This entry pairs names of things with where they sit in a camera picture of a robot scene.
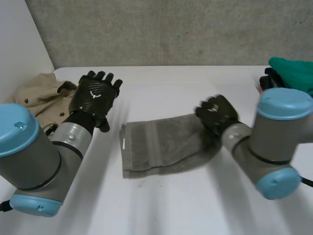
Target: green cloth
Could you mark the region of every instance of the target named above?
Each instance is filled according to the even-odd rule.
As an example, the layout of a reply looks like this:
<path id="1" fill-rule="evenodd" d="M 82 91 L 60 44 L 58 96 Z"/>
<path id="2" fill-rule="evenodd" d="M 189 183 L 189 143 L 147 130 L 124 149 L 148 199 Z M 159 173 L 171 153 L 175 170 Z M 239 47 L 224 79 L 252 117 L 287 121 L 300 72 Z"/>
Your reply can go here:
<path id="1" fill-rule="evenodd" d="M 313 95 L 313 62 L 271 57 L 268 64 L 281 76 L 286 86 Z"/>

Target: concrete wall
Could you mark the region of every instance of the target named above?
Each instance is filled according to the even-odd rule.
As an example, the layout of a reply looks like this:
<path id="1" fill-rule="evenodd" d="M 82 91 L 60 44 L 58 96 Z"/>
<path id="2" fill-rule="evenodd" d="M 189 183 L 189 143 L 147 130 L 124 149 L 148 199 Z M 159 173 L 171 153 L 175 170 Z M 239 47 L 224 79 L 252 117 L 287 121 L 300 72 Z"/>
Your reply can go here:
<path id="1" fill-rule="evenodd" d="M 26 0 L 56 68 L 313 60 L 312 0 Z"/>

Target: folded towel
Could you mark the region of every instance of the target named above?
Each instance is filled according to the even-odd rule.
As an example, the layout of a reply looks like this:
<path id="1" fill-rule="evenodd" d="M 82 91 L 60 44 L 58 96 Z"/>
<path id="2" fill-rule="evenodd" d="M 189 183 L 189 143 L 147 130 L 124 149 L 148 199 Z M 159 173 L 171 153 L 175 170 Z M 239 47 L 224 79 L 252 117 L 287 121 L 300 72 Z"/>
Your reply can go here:
<path id="1" fill-rule="evenodd" d="M 209 161 L 221 147 L 195 114 L 129 122 L 120 140 L 124 178 L 186 171 Z"/>

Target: light blue joint cap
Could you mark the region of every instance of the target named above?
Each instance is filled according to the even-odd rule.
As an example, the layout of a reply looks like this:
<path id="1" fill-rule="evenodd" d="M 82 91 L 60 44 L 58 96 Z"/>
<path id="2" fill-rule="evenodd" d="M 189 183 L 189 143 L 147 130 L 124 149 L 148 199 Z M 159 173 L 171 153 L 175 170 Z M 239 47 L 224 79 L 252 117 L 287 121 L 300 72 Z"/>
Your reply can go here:
<path id="1" fill-rule="evenodd" d="M 13 209 L 43 217 L 55 216 L 62 205 L 59 201 L 22 194 L 13 194 L 10 200 Z"/>
<path id="2" fill-rule="evenodd" d="M 268 200 L 281 199 L 293 193 L 301 183 L 298 172 L 283 168 L 267 174 L 256 184 L 257 190 Z"/>
<path id="3" fill-rule="evenodd" d="M 272 88 L 262 93 L 258 113 L 273 120 L 295 120 L 313 112 L 313 98 L 302 91 Z"/>
<path id="4" fill-rule="evenodd" d="M 29 146 L 40 129 L 38 120 L 22 105 L 0 105 L 0 157 Z"/>

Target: white table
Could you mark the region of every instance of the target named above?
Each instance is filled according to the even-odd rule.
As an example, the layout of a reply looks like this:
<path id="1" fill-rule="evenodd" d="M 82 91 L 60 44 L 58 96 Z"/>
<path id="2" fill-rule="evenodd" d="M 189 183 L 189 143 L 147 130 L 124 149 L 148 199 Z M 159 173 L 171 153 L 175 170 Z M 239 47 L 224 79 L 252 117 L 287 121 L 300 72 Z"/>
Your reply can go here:
<path id="1" fill-rule="evenodd" d="M 264 199 L 225 149 L 189 172 L 122 178 L 118 131 L 128 121 L 193 112 L 199 102 L 223 94 L 241 121 L 253 123 L 255 81 L 265 66 L 61 68 L 59 80 L 77 83 L 89 70 L 122 79 L 109 113 L 109 133 L 95 131 L 91 146 L 54 218 L 16 211 L 0 214 L 2 235 L 310 235 L 313 189 L 301 185 L 280 200 Z M 313 178 L 313 145 L 298 147 L 293 166 Z M 14 189 L 0 179 L 0 199 Z"/>

